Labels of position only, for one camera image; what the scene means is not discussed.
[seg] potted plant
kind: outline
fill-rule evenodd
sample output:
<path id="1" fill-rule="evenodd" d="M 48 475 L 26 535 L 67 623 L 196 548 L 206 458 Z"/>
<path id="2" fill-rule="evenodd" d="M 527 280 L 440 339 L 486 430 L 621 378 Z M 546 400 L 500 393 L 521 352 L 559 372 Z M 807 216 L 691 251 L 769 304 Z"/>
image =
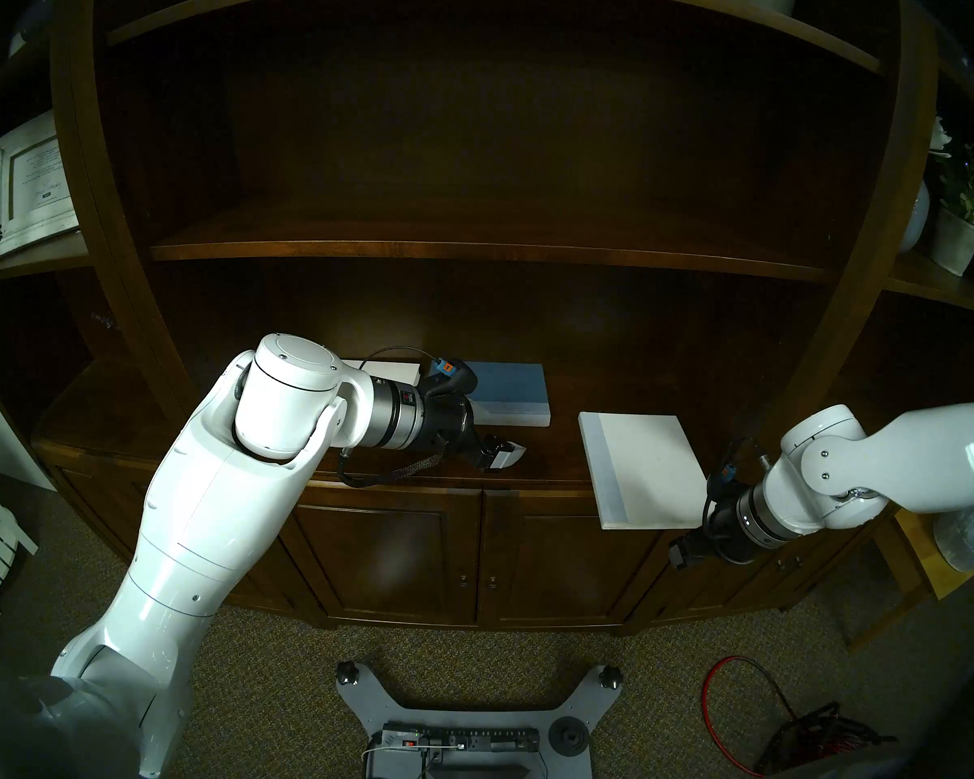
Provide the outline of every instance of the potted plant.
<path id="1" fill-rule="evenodd" d="M 945 186 L 931 258 L 950 273 L 962 276 L 974 256 L 974 148 L 943 158 L 940 180 Z"/>

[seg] white cable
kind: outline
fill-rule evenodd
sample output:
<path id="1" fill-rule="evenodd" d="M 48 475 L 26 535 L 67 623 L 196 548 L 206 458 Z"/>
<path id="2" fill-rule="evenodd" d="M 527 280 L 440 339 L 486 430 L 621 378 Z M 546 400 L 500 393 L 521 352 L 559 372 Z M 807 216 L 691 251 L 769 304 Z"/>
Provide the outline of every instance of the white cable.
<path id="1" fill-rule="evenodd" d="M 428 751 L 433 751 L 435 749 L 456 749 L 458 751 L 464 751 L 465 746 L 376 746 L 375 748 L 368 748 L 361 751 L 360 758 L 364 759 L 365 754 L 370 754 L 372 751 L 422 751 L 422 749 L 427 749 Z"/>

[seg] white book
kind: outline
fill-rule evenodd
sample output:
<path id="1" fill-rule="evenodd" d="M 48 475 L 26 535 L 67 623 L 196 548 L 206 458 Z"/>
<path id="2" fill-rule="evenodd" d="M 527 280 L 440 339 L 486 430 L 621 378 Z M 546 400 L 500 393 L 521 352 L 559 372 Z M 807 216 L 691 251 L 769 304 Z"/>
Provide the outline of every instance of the white book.
<path id="1" fill-rule="evenodd" d="M 676 415 L 578 414 L 604 530 L 699 527 L 707 480 Z"/>

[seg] red cable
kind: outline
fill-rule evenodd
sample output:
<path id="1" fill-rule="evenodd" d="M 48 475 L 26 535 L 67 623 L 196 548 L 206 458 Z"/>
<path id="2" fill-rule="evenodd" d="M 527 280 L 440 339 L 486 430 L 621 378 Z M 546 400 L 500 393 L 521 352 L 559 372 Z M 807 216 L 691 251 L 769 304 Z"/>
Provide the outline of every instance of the red cable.
<path id="1" fill-rule="evenodd" d="M 725 754 L 726 759 L 732 762 L 732 764 L 734 764 L 736 768 L 739 768 L 744 773 L 750 774 L 751 776 L 760 777 L 761 779 L 765 779 L 765 774 L 760 774 L 757 773 L 756 771 L 751 771 L 750 768 L 747 768 L 747 766 L 745 766 L 741 761 L 739 761 L 739 759 L 736 759 L 734 756 L 732 756 L 731 753 L 729 753 L 729 750 L 725 748 L 724 745 L 722 745 L 722 740 L 718 739 L 718 734 L 715 732 L 715 727 L 710 725 L 710 714 L 707 713 L 707 688 L 710 686 L 710 679 L 715 677 L 715 673 L 717 673 L 717 671 L 719 670 L 719 668 L 722 667 L 722 665 L 726 665 L 729 662 L 735 662 L 737 660 L 740 660 L 741 658 L 743 657 L 726 656 L 725 658 L 723 658 L 721 662 L 718 662 L 715 666 L 713 666 L 713 668 L 710 668 L 710 672 L 707 673 L 707 677 L 703 681 L 703 693 L 701 694 L 700 697 L 700 705 L 703 707 L 703 722 L 707 725 L 707 731 L 710 732 L 711 739 L 715 741 L 715 745 L 718 746 L 719 749 L 721 749 L 721 752 L 723 754 Z"/>

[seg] picture frame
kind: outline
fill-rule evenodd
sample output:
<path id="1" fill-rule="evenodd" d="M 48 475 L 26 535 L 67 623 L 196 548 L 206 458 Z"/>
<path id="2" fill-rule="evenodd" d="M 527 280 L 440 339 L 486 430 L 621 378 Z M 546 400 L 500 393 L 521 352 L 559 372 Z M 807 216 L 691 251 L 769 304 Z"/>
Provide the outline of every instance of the picture frame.
<path id="1" fill-rule="evenodd" d="M 0 256 L 78 227 L 48 111 L 0 137 Z"/>

